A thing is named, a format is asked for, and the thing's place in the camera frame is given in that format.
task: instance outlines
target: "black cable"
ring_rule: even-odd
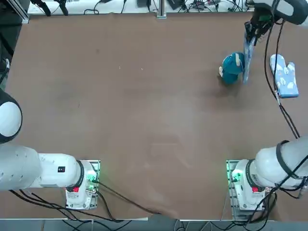
[[[191,9],[192,6],[193,6],[193,3],[189,4],[189,7],[188,7],[186,13],[189,13],[189,10]]]
[[[37,195],[34,194],[34,193],[32,193],[32,194],[33,194],[34,196],[36,196],[39,200],[36,199],[36,198],[33,198],[33,197],[31,197],[31,196],[28,196],[28,195],[27,195],[26,193],[24,193],[24,191],[22,191],[22,190],[19,190],[19,191],[20,191],[20,193],[21,193],[23,196],[25,196],[26,198],[28,198],[28,199],[30,199],[30,200],[37,201],[37,202],[41,202],[41,203],[44,203],[44,204],[49,204],[49,205],[51,205],[51,206],[58,206],[59,209],[57,209],[57,210],[58,210],[59,212],[61,212],[61,213],[62,213],[65,217],[67,217],[68,219],[71,219],[67,214],[65,214],[64,212],[61,211],[61,209],[66,210],[65,207],[62,207],[62,206],[57,205],[57,204],[49,203],[49,202],[43,200],[42,198],[40,198],[39,196],[37,196]],[[69,212],[69,213],[73,216],[73,218],[74,218],[75,220],[78,220],[78,221],[82,222],[82,221],[79,220],[71,211],[67,211],[67,212]]]
[[[149,12],[151,12],[150,6],[151,6],[151,0],[146,0],[146,7],[148,8]]]
[[[275,68],[274,68],[274,74],[273,74],[274,75],[273,76],[274,90],[277,90],[277,84],[276,84],[275,77],[276,77],[276,70],[277,70],[277,59],[278,59],[279,41],[280,41],[283,25],[284,25],[284,20],[282,21],[282,24],[280,26],[280,30],[279,30],[279,34],[278,34],[278,38],[277,38],[277,43],[276,43]]]
[[[183,226],[183,228],[184,228],[184,230],[185,230],[184,222],[181,221],[181,222],[180,222],[180,226],[181,226],[181,224],[182,224],[182,226]]]
[[[58,7],[51,14],[55,13],[59,9],[59,7],[60,7],[60,4],[58,5]]]
[[[279,40],[280,40],[280,36],[281,36],[281,31],[282,31],[282,26],[284,24],[284,21],[282,22],[282,25],[281,25],[281,28],[280,28],[280,32],[279,32],[279,37],[277,38],[277,44],[276,44],[276,59],[275,59],[275,67],[277,67],[277,55],[278,55],[278,48],[279,48]],[[267,53],[268,53],[268,46],[269,46],[269,41],[270,41],[270,36],[271,36],[271,33],[272,33],[272,30],[273,30],[273,25],[270,27],[270,31],[269,31],[269,35],[268,35],[268,38],[267,38],[267,41],[266,41],[266,45],[265,45],[265,53],[264,53],[264,74],[265,74],[265,78],[266,78],[266,81],[267,81],[267,84],[269,86],[269,89],[273,95],[273,97],[276,99],[276,100],[279,100],[277,99],[276,97],[276,93],[275,91],[273,90],[271,84],[270,84],[270,81],[269,81],[269,77],[268,77],[268,74],[267,74]],[[276,86],[276,81],[275,81],[275,76],[274,74],[272,73],[272,76],[273,76],[273,81],[274,81],[274,86]],[[294,137],[297,139],[300,137],[299,135],[299,132],[293,122],[293,120],[291,119],[290,115],[287,113],[286,109],[283,107],[283,105],[281,104],[280,102],[280,105],[279,105],[279,108],[281,110],[281,113],[284,117],[284,119],[286,120],[288,126],[290,127]]]
[[[118,231],[118,230],[120,230],[121,228],[124,228],[125,226],[127,226],[128,224],[130,224],[131,222],[132,222],[132,220],[130,220],[130,221],[127,222],[126,224],[120,226],[119,228],[117,228],[117,229],[115,229],[115,230],[113,230],[113,231]]]
[[[179,13],[181,10],[187,10],[186,2],[187,2],[187,0],[186,0],[186,1],[184,1],[184,0],[182,1],[181,7],[180,7],[178,13]]]
[[[215,3],[215,0],[212,0],[212,2],[213,2],[213,4],[214,4],[214,6],[215,6],[215,10],[218,12],[218,3],[217,3],[217,5],[216,5],[216,3]]]
[[[298,196],[293,196],[292,194],[290,194],[288,191],[284,190],[284,189],[281,189],[281,191],[285,192],[286,194],[288,194],[290,197],[294,198],[294,199],[299,199],[299,194]]]
[[[16,193],[15,191],[13,190],[9,190],[11,193],[13,193],[15,196],[17,196],[18,198],[20,198],[21,200],[23,201],[26,201],[28,203],[31,203],[31,204],[34,204],[34,205],[38,205],[38,206],[41,206],[41,207],[45,207],[45,208],[50,208],[50,209],[56,209],[56,208],[53,208],[52,206],[47,206],[47,205],[42,205],[42,204],[39,204],[37,202],[34,202],[34,201],[30,201],[24,197],[22,197],[21,195],[19,195],[18,193]],[[92,216],[92,217],[96,217],[96,218],[100,218],[100,219],[104,219],[104,220],[108,220],[108,221],[112,221],[111,219],[108,219],[108,218],[104,218],[104,217],[101,217],[101,216],[98,216],[98,215],[95,215],[95,214],[91,214],[91,213],[87,213],[87,212],[84,212],[84,211],[81,211],[81,210],[75,210],[75,209],[71,209],[71,208],[65,208],[65,210],[70,210],[70,211],[75,211],[77,213],[82,213],[82,214],[85,214],[85,215],[88,215],[88,216]]]
[[[204,6],[204,8],[207,8],[210,12],[212,12],[212,11],[211,11],[211,9],[210,9],[210,8],[208,8],[207,6]]]
[[[108,207],[108,204],[107,204],[106,199],[104,198],[104,196],[103,196],[99,191],[97,191],[96,193],[101,197],[101,199],[102,199],[102,201],[103,201],[103,203],[104,203],[104,205],[105,205],[105,207],[106,207],[106,210],[107,210],[107,213],[108,213],[109,218],[110,218],[111,220],[116,220],[116,219],[111,215],[110,209],[109,209],[109,207]]]
[[[107,225],[105,225],[105,224],[103,224],[103,223],[101,223],[101,222],[99,222],[99,221],[94,221],[94,223],[97,223],[97,224],[100,224],[101,226],[104,226],[106,229],[108,229],[109,231],[112,231],[112,229],[111,228],[109,228]]]
[[[269,192],[268,195],[266,195],[260,202],[259,204],[256,206],[255,210],[253,211],[250,219],[247,221],[247,223],[249,223],[251,221],[251,218],[254,216],[254,214],[257,211],[257,208],[266,200],[267,197],[271,196],[271,194],[273,194],[275,191],[277,191],[278,189],[280,189],[280,187],[289,179],[291,178],[291,176],[293,174],[296,173],[296,171],[308,160],[308,155],[294,168],[294,170],[285,178],[283,179],[280,184],[278,184],[276,187],[272,188],[271,191]]]
[[[126,1],[127,1],[127,0],[123,0],[123,7],[122,7],[122,10],[121,10],[121,13],[123,13],[123,11],[124,11],[124,7],[125,7]]]
[[[83,15],[85,15],[87,11],[93,11],[94,14],[100,14],[100,12],[96,9],[96,6],[97,6],[98,4],[100,4],[101,2],[102,2],[102,1],[99,0],[99,1],[95,4],[95,6],[94,6],[93,9],[85,9],[84,12],[83,12]]]
[[[66,188],[66,190],[68,190],[69,192],[72,192],[74,190],[74,188],[76,188],[76,187],[79,188],[81,186],[83,178],[85,176],[85,169],[84,169],[81,161],[76,160],[76,162],[78,163],[79,168],[80,168],[80,176],[79,176],[79,179],[78,179],[78,181],[76,182],[75,185]]]
[[[272,195],[273,193],[274,193],[274,192],[270,192],[270,193],[268,194],[268,196],[267,196],[267,198],[268,198],[268,202],[267,202],[268,206],[269,206],[269,204],[270,204],[269,201],[270,201],[271,195]],[[273,209],[273,207],[275,206],[276,202],[277,202],[277,194],[275,193],[275,199],[274,199],[273,205],[272,205],[272,207],[271,207],[272,209]],[[268,222],[268,220],[269,220],[269,215],[270,215],[270,211],[268,211],[268,212],[266,213],[265,218],[262,218],[260,221],[258,221],[258,222],[261,222],[261,221],[263,221],[263,220],[265,219],[265,222],[263,223],[263,225],[261,226],[261,228],[259,228],[259,229],[257,229],[257,230],[253,230],[253,231],[261,231],[261,230],[266,226],[266,224],[267,224],[267,222]],[[252,231],[252,230],[249,230],[249,229],[246,228],[246,226],[247,226],[249,223],[253,223],[253,222],[247,221],[243,227],[244,227],[244,229],[247,230],[247,231]]]
[[[123,198],[124,200],[130,202],[131,204],[135,205],[136,207],[138,207],[138,208],[140,208],[140,209],[142,209],[142,210],[144,210],[144,211],[146,211],[146,212],[148,212],[148,213],[151,213],[151,214],[161,214],[161,213],[152,211],[152,210],[150,210],[150,209],[147,209],[147,208],[145,208],[145,207],[143,207],[143,206],[137,204],[136,202],[134,202],[134,201],[128,199],[127,197],[121,195],[121,194],[118,193],[117,191],[113,190],[112,188],[108,187],[107,185],[105,185],[105,184],[103,184],[103,183],[101,183],[101,182],[99,182],[99,181],[97,181],[97,180],[93,180],[92,182],[93,182],[93,183],[98,183],[98,184],[100,184],[101,186],[103,186],[103,187],[105,187],[106,189],[110,190],[110,191],[113,192],[114,194],[118,195],[119,197]]]
[[[294,188],[294,189],[284,189],[284,188],[280,188],[280,189],[281,189],[281,190],[288,191],[288,192],[297,191],[297,190],[301,189],[301,188],[305,185],[306,180],[307,180],[307,177],[304,177],[303,180],[302,180],[302,182],[300,183],[300,185],[298,185],[298,186],[297,186],[296,188]]]
[[[278,196],[277,196],[277,194],[276,193],[273,193],[274,194],[274,200],[273,200],[273,203],[270,205],[270,198],[271,197],[268,197],[268,201],[267,201],[267,203],[265,203],[265,209],[262,211],[262,214],[261,214],[261,216],[259,216],[258,218],[256,218],[256,219],[254,219],[254,220],[252,220],[252,221],[250,221],[250,223],[259,223],[259,222],[261,222],[261,221],[263,221],[264,219],[266,219],[266,216],[268,215],[268,214],[270,214],[271,213],[271,211],[273,210],[273,208],[275,207],[275,205],[276,205],[276,203],[277,203],[277,199],[278,199]]]
[[[45,14],[45,12],[42,11],[42,9],[37,4],[33,3],[33,5],[35,5],[43,14]]]
[[[67,210],[67,208],[62,207],[62,206],[60,206],[60,205],[58,205],[58,204],[55,204],[55,203],[50,203],[50,202],[48,202],[48,201],[42,199],[41,197],[37,196],[37,195],[34,194],[34,193],[31,193],[31,194],[33,194],[34,196],[36,196],[39,200],[38,200],[38,199],[35,199],[35,198],[31,197],[31,196],[28,196],[28,195],[27,195],[26,193],[24,193],[22,190],[20,190],[20,192],[21,192],[25,197],[27,197],[27,198],[29,198],[29,199],[31,199],[31,200],[33,200],[33,201],[37,201],[37,202],[49,204],[49,205],[52,206],[54,209],[57,209],[59,212],[61,212],[61,213],[62,213],[65,217],[67,217],[69,220],[79,221],[79,222],[82,222],[82,224],[90,222],[90,221],[82,221],[82,220],[79,220],[74,214],[72,214],[71,211]],[[70,218],[68,215],[66,215],[64,212],[62,212],[61,209],[64,209],[64,210],[66,210],[67,212],[69,212],[69,213],[74,217],[74,219]],[[94,221],[94,223],[98,223],[98,224],[104,226],[105,228],[107,228],[109,231],[112,231],[111,228],[109,228],[107,225],[105,225],[105,224],[103,224],[103,223],[101,223],[101,222],[99,222],[99,221]],[[72,225],[69,225],[69,226],[71,226],[72,228],[74,228],[74,230],[78,230],[78,228],[79,228],[82,224],[80,224],[80,225],[77,226],[77,227],[74,227],[74,226],[72,226]],[[125,225],[123,225],[123,226],[117,228],[116,230],[119,230],[119,229],[121,229],[122,227],[124,227],[124,226],[126,226],[126,225],[128,225],[128,224],[129,224],[129,222],[128,222],[127,224],[125,224]]]
[[[86,223],[90,223],[90,222],[92,222],[92,220],[86,220],[86,221],[82,222],[80,225],[78,225],[77,227],[74,227],[74,229],[71,230],[71,231],[78,230],[79,227],[81,227],[82,225],[84,225],[84,224],[86,224]]]
[[[77,227],[74,227],[74,226],[72,226],[70,223],[68,223],[68,222],[66,222],[65,220],[62,220],[65,224],[67,224],[68,226],[70,226],[70,227],[72,227],[73,228],[73,231],[74,230],[77,230],[77,231],[80,231]]]
[[[242,11],[240,6],[238,4],[236,4],[234,1],[230,1],[230,0],[224,0],[224,1],[231,2],[233,5],[235,5],[239,9],[239,11]]]
[[[200,13],[200,10],[199,10],[199,7],[198,7],[198,5],[196,4],[195,5],[195,7],[194,7],[195,9],[197,9],[197,11]]]
[[[32,197],[28,196],[28,195],[25,194],[22,190],[19,190],[19,191],[22,193],[22,195],[24,195],[25,197],[27,197],[27,198],[29,198],[29,199],[32,199],[32,200],[34,200],[34,201],[39,201],[39,202],[42,202],[42,203],[46,203],[46,204],[51,205],[53,208],[56,208],[52,203],[49,203],[48,201],[42,199],[41,197],[37,196],[37,195],[34,194],[34,193],[33,193],[33,195],[36,196],[39,200],[37,200],[37,199],[35,199],[35,198],[32,198]],[[58,210],[59,212],[61,212],[65,217],[67,217],[69,220],[73,220],[73,219],[71,219],[68,215],[66,215],[64,212],[62,212],[60,209],[57,209],[57,210]],[[75,226],[69,224],[68,222],[66,222],[65,220],[62,220],[62,221],[63,221],[66,225],[68,225],[68,226],[74,228],[73,231],[74,231],[74,230],[80,231],[80,230],[78,229],[78,228],[80,227],[80,225],[79,225],[78,227],[75,227]]]
[[[233,5],[233,7],[230,9],[230,11],[233,12],[233,11],[236,9],[235,7],[236,7],[236,6]]]
[[[219,229],[219,230],[224,230],[224,231],[229,230],[229,229],[232,229],[234,226],[236,226],[236,224],[231,223],[231,224],[228,225],[226,228],[221,228],[221,227],[218,227],[217,225],[215,225],[213,222],[211,222],[211,223],[212,223],[212,225],[214,225],[217,229]]]
[[[155,6],[156,10],[158,11],[158,7],[156,6],[155,0],[153,0],[153,2],[154,2],[154,6]]]

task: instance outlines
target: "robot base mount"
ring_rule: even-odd
[[[247,220],[257,204],[265,197],[265,191],[254,192],[246,180],[244,160],[227,160],[227,177],[233,220]]]
[[[92,180],[99,181],[100,160],[80,160],[84,168],[82,184],[79,188],[66,189],[66,207],[70,209],[88,210],[97,208],[97,191],[99,184]]]

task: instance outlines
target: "red label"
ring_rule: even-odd
[[[257,187],[252,187],[252,192],[253,192],[253,193],[258,192],[258,188],[257,188]]]

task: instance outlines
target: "floor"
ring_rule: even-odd
[[[7,14],[0,14],[0,21],[1,24],[12,24],[12,23],[19,23],[19,19],[17,15],[12,13]],[[9,44],[12,48],[15,47],[18,34],[19,34],[20,26],[14,27],[0,27],[0,31],[8,40]],[[3,51],[3,56],[11,57],[7,54],[6,51]],[[149,218],[148,221],[133,221],[126,227],[122,229],[122,231],[171,231],[174,229],[174,224],[176,220],[167,218],[165,216],[152,216]],[[71,225],[77,226],[79,222],[70,222]],[[116,229],[119,227],[118,224],[104,222],[105,225],[108,225],[111,229]],[[204,226],[204,222],[191,222],[187,228],[188,231],[198,231]],[[229,222],[215,222],[215,224],[219,225],[220,227],[227,227]],[[71,231],[73,228],[69,227],[68,225],[64,224],[61,220],[0,220],[0,227],[2,231],[20,231],[20,230],[32,230],[32,231],[54,231],[54,230],[61,230],[61,231]],[[252,226],[250,229],[257,230],[260,225]],[[281,222],[269,222],[264,231],[303,231],[307,230],[308,223],[281,223]],[[92,225],[91,223],[87,223],[79,228],[80,231],[91,231],[91,230],[107,230],[106,228],[95,224]],[[204,231],[216,231],[218,230],[214,226],[211,229],[210,225],[207,225]],[[235,227],[232,230],[243,230],[241,227]]]
[[[174,230],[174,224],[176,220],[170,219],[164,216],[152,216],[148,221],[133,221],[128,224],[126,227],[121,229],[122,231],[172,231]],[[103,222],[105,225],[109,226],[112,230],[116,229],[120,225],[112,224],[110,222]],[[227,227],[230,223],[224,221],[214,222],[220,228]],[[79,222],[70,222],[71,225],[77,226]],[[205,225],[205,222],[190,222],[187,231],[200,231],[201,228]],[[247,227],[252,231],[256,231],[261,227],[262,224],[251,225]],[[60,220],[0,220],[0,226],[2,231],[20,231],[20,230],[31,230],[31,231],[72,231],[73,228],[64,224]],[[303,231],[307,230],[308,223],[281,223],[281,222],[269,222],[263,231]],[[102,227],[99,224],[93,225],[91,228],[91,223],[86,223],[79,228],[80,231],[105,231],[107,228]],[[203,231],[218,231],[219,229],[215,228],[208,224]],[[244,230],[242,227],[234,227],[232,231],[241,231]]]

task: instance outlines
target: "oven mitt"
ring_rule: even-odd
[[[272,73],[275,71],[276,55],[270,57],[270,68]],[[278,94],[281,98],[294,98],[299,95],[295,79],[295,65],[294,63],[285,64],[284,57],[277,55],[277,67],[275,81],[278,87]]]

